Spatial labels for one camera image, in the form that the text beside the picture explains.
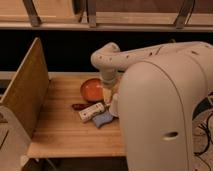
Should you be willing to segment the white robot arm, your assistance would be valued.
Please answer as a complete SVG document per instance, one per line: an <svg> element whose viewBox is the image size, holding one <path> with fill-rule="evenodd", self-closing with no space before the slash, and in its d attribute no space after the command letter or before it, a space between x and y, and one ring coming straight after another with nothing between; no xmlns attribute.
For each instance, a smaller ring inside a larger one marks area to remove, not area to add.
<svg viewBox="0 0 213 171"><path fill-rule="evenodd" d="M117 113L129 171L194 171L193 112L213 92L213 45L167 43L91 55Z"/></svg>

